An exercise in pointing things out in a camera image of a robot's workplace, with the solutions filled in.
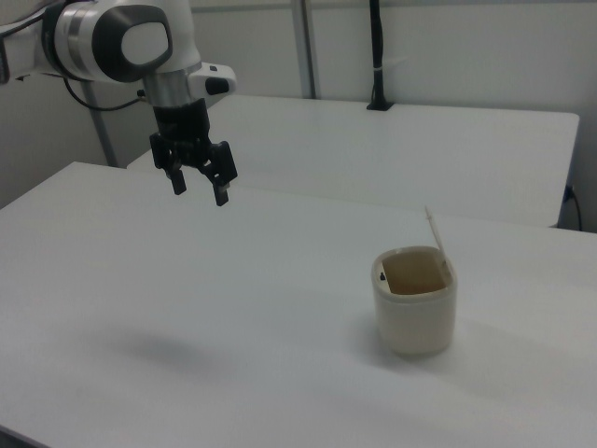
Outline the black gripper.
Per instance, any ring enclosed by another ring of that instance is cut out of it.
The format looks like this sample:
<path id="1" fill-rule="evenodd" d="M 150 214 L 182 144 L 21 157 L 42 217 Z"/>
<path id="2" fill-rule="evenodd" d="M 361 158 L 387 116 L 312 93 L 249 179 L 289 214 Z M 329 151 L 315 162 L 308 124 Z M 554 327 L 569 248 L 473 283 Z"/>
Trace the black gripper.
<path id="1" fill-rule="evenodd" d="M 212 183 L 215 203 L 229 201 L 228 188 L 238 176 L 229 143 L 211 143 L 204 99 L 176 107 L 153 107 L 158 130 L 149 137 L 154 165 L 170 179 L 174 194 L 187 190 L 182 166 L 199 167 Z"/>

